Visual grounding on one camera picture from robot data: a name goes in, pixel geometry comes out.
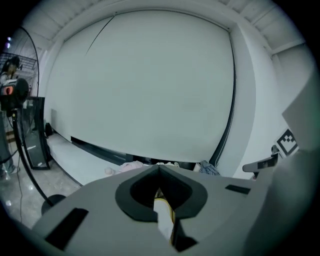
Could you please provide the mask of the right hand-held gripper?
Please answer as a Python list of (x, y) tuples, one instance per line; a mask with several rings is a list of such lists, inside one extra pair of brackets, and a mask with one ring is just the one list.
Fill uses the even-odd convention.
[(319, 242), (320, 75), (313, 73), (283, 112), (298, 151), (278, 163), (279, 154), (242, 166), (256, 179), (273, 168), (272, 182), (245, 241), (246, 256), (311, 256)]

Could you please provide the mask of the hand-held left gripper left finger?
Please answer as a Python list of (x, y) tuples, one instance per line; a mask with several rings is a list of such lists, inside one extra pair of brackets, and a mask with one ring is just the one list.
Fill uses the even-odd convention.
[(142, 167), (88, 183), (47, 211), (32, 230), (46, 238), (74, 208), (88, 211), (64, 251), (75, 256), (171, 256), (175, 249), (156, 222), (127, 216), (116, 203), (124, 181), (150, 171)]

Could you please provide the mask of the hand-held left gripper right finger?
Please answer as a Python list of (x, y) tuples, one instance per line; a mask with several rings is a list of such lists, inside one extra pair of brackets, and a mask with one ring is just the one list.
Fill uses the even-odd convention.
[(175, 211), (178, 247), (161, 256), (258, 256), (262, 254), (253, 228), (269, 189), (269, 173), (257, 180), (212, 176), (161, 165), (162, 179), (182, 204)]

